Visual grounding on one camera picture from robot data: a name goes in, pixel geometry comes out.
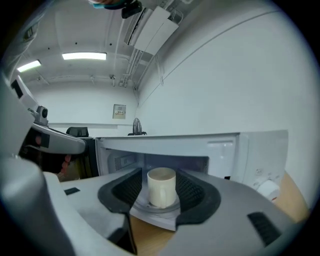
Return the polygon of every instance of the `white mug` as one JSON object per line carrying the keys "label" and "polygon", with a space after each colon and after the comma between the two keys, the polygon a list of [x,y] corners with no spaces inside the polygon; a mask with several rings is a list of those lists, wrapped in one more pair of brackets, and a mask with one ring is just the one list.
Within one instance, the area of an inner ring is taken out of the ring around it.
{"label": "white mug", "polygon": [[149,201],[162,209],[176,201],[176,172],[170,168],[155,168],[147,173]]}

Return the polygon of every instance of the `black rubber pad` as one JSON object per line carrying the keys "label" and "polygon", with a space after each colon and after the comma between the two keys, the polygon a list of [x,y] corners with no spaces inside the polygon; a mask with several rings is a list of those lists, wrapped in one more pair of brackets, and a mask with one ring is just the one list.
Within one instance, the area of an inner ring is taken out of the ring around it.
{"label": "black rubber pad", "polygon": [[265,246],[270,245],[274,240],[280,237],[280,231],[263,212],[253,212],[247,216]]}
{"label": "black rubber pad", "polygon": [[176,218],[180,225],[201,224],[219,208],[221,196],[211,184],[184,171],[176,172],[175,191],[179,196],[181,214]]}

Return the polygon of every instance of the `white appliance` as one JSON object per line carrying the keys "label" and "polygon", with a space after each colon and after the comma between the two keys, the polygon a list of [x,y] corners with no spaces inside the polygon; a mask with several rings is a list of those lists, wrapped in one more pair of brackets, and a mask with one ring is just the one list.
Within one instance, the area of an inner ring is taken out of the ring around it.
{"label": "white appliance", "polygon": [[142,190],[130,214],[158,227],[175,230],[179,199],[166,209],[149,203],[147,172],[168,167],[230,179],[257,190],[272,184],[270,200],[279,194],[288,151],[288,131],[240,132],[184,136],[128,136],[97,138],[100,176],[142,169]]}

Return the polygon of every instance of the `ceiling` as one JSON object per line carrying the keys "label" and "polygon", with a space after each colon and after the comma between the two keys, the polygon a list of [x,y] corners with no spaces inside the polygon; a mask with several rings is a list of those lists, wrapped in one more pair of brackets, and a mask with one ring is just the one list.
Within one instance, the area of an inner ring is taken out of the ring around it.
{"label": "ceiling", "polygon": [[[43,87],[55,83],[89,82],[112,85],[110,75],[115,75],[118,85],[126,73],[133,46],[124,43],[131,19],[124,21],[117,51],[115,72],[114,58],[122,22],[121,10],[95,9],[85,0],[58,0],[41,19],[37,36],[21,57],[17,67],[39,60],[41,66],[20,75],[30,87]],[[64,60],[63,53],[103,52],[103,60]],[[137,82],[152,55],[144,53],[133,81]]]}

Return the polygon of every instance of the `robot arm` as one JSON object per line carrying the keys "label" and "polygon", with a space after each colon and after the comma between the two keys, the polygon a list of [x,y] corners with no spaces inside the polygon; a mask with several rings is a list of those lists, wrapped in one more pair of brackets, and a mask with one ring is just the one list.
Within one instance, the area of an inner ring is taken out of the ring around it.
{"label": "robot arm", "polygon": [[[129,210],[142,187],[141,169],[59,183],[54,174],[42,173],[23,161],[2,160],[1,165],[10,171],[0,172],[0,196],[12,218],[40,250],[55,247],[58,251],[52,255],[78,256],[137,253]],[[177,173],[181,214],[175,235],[160,255],[253,255],[292,226],[286,214],[248,186],[204,173]],[[12,190],[18,181],[23,181],[23,186]],[[47,203],[28,207],[41,195]],[[22,206],[17,204],[19,199],[25,202]],[[26,216],[33,218],[37,211],[60,225],[41,225],[43,215],[34,218],[32,225],[23,225],[29,223]],[[57,244],[59,237],[64,247]]]}
{"label": "robot arm", "polygon": [[[86,150],[84,140],[49,128],[48,109],[39,105],[20,76],[17,76],[16,80],[13,81],[11,88],[17,95],[17,100],[28,110],[27,115],[34,118],[26,136],[28,144],[24,145],[25,147],[31,147],[45,153],[69,155],[78,155]],[[40,145],[36,144],[36,136],[41,137]]]}

